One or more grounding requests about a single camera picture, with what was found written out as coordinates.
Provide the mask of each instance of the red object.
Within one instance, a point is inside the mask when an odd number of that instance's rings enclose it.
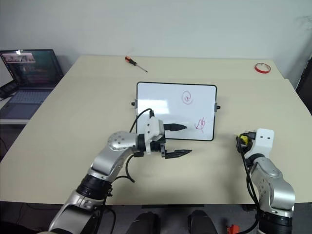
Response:
[[[261,70],[261,66],[265,66],[267,68],[267,70]],[[254,66],[254,69],[257,71],[257,72],[260,72],[260,73],[263,73],[263,74],[267,74],[271,71],[271,67],[265,63],[257,63],[255,66]]]
[[[228,228],[228,234],[236,234],[236,233],[239,233],[239,226],[232,225],[231,227]]]

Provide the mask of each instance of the beige tabletop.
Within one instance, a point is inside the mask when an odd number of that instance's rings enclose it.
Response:
[[[77,188],[110,134],[128,131],[138,81],[214,84],[217,102],[211,142],[168,140],[168,151],[192,149],[181,158],[159,153],[133,158],[136,180],[113,183],[108,204],[249,203],[235,135],[275,131],[271,159],[294,187],[296,202],[311,202],[312,117],[270,60],[82,56],[28,122],[0,164],[0,198],[64,203]],[[272,67],[254,70],[257,62]]]

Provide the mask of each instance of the whiteboard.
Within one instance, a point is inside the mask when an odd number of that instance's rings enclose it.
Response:
[[[167,139],[213,140],[216,86],[139,82],[136,86],[137,114],[152,108],[155,117],[166,123],[183,124],[187,129],[165,131]],[[149,112],[137,121],[136,132],[144,133]]]

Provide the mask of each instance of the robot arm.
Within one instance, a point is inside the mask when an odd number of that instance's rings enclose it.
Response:
[[[259,192],[259,234],[291,234],[295,194],[269,159],[274,131],[258,129],[240,135],[251,179]]]
[[[105,203],[106,197],[111,195],[112,182],[129,155],[143,156],[145,151],[148,154],[151,151],[160,151],[164,158],[173,158],[191,151],[177,150],[167,153],[165,142],[163,122],[155,118],[153,112],[150,112],[144,134],[123,131],[112,134],[106,147],[94,159],[85,178],[52,220],[49,231],[80,234],[86,229],[94,228],[96,212]]]

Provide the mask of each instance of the screwdriver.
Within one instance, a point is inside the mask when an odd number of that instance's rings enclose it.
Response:
[[[137,66],[139,68],[141,68],[143,71],[147,72],[144,68],[140,67],[137,62],[134,62],[129,56],[125,57],[126,62],[132,64],[133,66]]]

